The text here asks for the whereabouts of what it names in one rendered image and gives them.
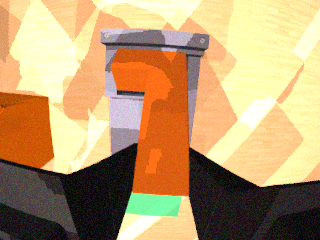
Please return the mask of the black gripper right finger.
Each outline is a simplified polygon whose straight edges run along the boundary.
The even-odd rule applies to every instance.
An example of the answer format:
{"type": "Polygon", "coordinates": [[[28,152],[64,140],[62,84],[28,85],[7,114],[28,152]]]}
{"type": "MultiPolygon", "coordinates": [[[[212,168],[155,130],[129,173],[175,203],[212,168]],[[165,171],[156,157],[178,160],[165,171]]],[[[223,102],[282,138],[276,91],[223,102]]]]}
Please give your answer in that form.
{"type": "Polygon", "coordinates": [[[320,180],[260,187],[192,147],[188,179],[199,240],[261,240],[277,217],[320,207],[320,180]]]}

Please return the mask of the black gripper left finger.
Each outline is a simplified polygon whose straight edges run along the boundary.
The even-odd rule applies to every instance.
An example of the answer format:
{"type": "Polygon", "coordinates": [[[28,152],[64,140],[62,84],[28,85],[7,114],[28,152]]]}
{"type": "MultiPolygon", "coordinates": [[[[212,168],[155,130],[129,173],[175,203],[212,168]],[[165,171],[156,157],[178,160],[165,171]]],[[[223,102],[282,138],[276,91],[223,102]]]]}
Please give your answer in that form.
{"type": "Polygon", "coordinates": [[[68,240],[117,240],[132,195],[137,145],[72,173],[0,157],[0,203],[63,225],[68,240]]]}

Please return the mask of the orange l-shaped part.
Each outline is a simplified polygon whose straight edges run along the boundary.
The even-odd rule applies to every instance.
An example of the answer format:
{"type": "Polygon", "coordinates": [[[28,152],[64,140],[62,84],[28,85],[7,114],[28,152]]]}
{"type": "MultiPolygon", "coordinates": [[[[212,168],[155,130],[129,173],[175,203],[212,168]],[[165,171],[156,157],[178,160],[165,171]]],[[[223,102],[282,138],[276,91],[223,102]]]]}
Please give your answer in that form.
{"type": "Polygon", "coordinates": [[[117,89],[145,92],[132,193],[189,196],[187,55],[121,48],[111,72],[117,89]]]}

